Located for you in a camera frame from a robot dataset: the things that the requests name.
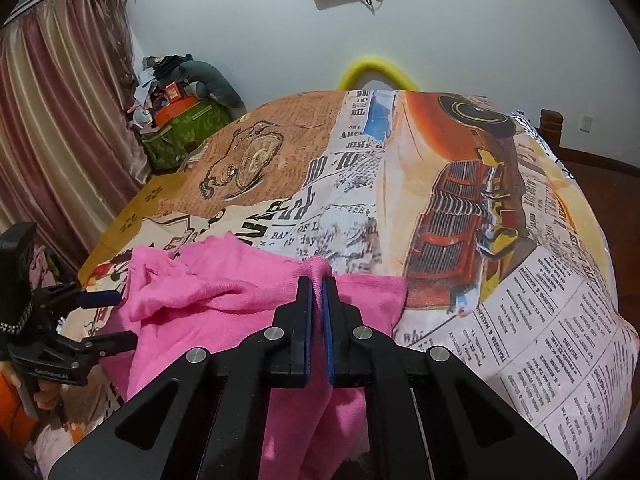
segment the truck grille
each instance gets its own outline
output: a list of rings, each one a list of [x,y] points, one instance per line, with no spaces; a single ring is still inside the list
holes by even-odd
[[[460,259],[462,245],[462,242],[447,246],[438,246],[425,242],[422,246],[422,252],[416,258],[417,261],[411,266],[412,271],[441,274],[454,269]]]
[[[465,198],[434,189],[428,211],[454,215],[484,215],[482,205]]]
[[[442,189],[462,198],[472,198],[474,195],[473,184],[460,184],[454,180],[445,180]]]
[[[458,236],[469,226],[471,216],[434,213],[429,232],[438,236]]]
[[[458,180],[473,180],[478,174],[479,160],[458,160],[449,164],[449,176]]]

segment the striped curtain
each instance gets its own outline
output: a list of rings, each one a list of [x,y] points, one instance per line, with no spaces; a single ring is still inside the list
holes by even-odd
[[[74,269],[149,174],[131,63],[121,0],[46,0],[0,31],[0,229],[38,222]]]

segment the white wall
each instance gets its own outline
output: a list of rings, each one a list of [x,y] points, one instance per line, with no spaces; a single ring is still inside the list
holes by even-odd
[[[248,108],[379,56],[425,91],[485,94],[535,123],[558,110],[563,146],[640,166],[640,52],[607,0],[384,0],[375,15],[358,0],[131,0],[129,15],[145,55],[212,63]]]
[[[133,67],[136,73],[142,70],[142,58],[145,57],[145,53],[142,50],[142,46],[140,45],[140,41],[136,36],[135,31],[133,29],[131,31],[131,47],[133,50]]]

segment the bed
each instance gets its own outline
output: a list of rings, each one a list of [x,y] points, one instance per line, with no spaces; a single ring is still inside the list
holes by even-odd
[[[546,130],[555,129],[549,119]],[[624,428],[638,335],[618,315],[595,216],[521,114],[447,93],[279,99],[214,134],[180,172],[153,179],[80,277],[89,290],[122,291],[136,246],[178,254],[229,231],[283,256],[319,254],[336,273],[404,276],[395,341],[419,351],[447,346],[580,478]],[[93,335],[109,316],[75,312],[65,333]],[[40,435],[45,473],[122,402],[100,370],[91,384],[65,391],[67,404],[84,406],[70,417],[76,434]]]

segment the hand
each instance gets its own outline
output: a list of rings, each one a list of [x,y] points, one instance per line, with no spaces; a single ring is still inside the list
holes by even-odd
[[[16,388],[20,388],[20,377],[9,361],[0,362],[0,373]],[[38,380],[40,391],[33,394],[33,400],[41,410],[53,410],[60,398],[62,384]]]

